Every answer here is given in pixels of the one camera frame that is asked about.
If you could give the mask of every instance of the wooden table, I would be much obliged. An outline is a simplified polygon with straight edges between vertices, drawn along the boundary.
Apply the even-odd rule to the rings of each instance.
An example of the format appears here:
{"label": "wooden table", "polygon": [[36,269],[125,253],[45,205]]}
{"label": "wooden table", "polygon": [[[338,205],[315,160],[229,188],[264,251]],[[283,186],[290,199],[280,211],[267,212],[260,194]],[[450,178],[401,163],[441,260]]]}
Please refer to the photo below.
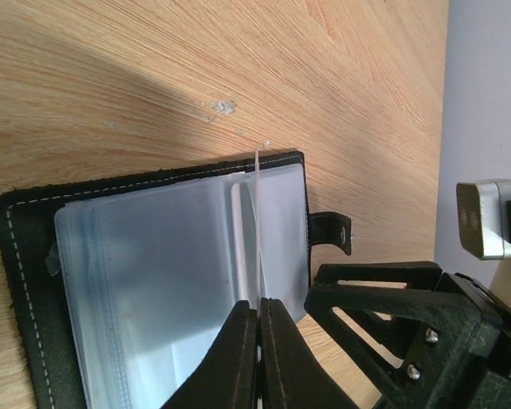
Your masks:
{"label": "wooden table", "polygon": [[[0,0],[0,193],[215,161],[307,158],[350,262],[433,259],[446,0]],[[234,101],[233,114],[215,114]],[[313,265],[345,262],[318,249]],[[0,262],[0,407],[32,407]],[[324,368],[377,393],[311,321]]]}

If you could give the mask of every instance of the clear plastic pocket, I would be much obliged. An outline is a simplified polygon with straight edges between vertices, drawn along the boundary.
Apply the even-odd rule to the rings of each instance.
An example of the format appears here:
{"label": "clear plastic pocket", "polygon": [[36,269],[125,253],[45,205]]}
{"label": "clear plastic pocket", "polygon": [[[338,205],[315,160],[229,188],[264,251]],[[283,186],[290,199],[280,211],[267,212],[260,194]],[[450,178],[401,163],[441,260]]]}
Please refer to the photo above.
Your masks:
{"label": "clear plastic pocket", "polygon": [[[196,369],[238,299],[254,302],[253,174],[68,204],[55,216],[89,407],[158,408]],[[261,172],[266,297],[295,320],[308,291],[301,165]]]}

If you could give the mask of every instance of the black leather wallet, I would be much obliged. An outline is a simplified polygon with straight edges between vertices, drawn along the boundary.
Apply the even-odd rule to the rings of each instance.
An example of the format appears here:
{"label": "black leather wallet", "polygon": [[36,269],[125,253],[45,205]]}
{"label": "black leather wallet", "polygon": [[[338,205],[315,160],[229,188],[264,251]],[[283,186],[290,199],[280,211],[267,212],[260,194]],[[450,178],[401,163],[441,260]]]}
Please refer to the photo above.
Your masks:
{"label": "black leather wallet", "polygon": [[[302,164],[301,152],[261,158],[261,169]],[[97,181],[34,187],[0,196],[0,249],[32,385],[40,408],[86,407],[61,274],[46,257],[55,242],[54,216],[67,202],[160,187],[191,179],[254,170],[254,159],[159,170]],[[333,244],[350,254],[350,219],[334,212],[310,214],[310,246]]]}

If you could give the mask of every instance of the gray wall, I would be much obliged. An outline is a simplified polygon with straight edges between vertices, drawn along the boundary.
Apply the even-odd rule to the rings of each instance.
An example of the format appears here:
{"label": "gray wall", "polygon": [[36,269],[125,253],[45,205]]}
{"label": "gray wall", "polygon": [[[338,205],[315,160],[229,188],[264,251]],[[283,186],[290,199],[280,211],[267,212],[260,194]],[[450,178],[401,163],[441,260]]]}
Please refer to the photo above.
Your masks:
{"label": "gray wall", "polygon": [[511,178],[511,0],[451,0],[435,261],[490,285],[460,245],[456,183]]}

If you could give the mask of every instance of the screw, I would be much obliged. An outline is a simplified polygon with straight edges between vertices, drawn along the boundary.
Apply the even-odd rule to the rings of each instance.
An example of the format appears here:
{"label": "screw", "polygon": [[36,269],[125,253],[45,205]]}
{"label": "screw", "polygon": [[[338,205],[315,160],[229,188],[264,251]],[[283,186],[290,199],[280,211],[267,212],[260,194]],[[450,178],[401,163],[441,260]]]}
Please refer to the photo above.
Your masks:
{"label": "screw", "polygon": [[435,332],[432,328],[428,328],[426,330],[426,342],[427,343],[437,343],[439,341],[439,334]]}
{"label": "screw", "polygon": [[410,364],[409,366],[407,366],[407,376],[413,381],[417,381],[418,379],[420,379],[422,374],[420,373],[420,371],[418,371],[416,366]]}

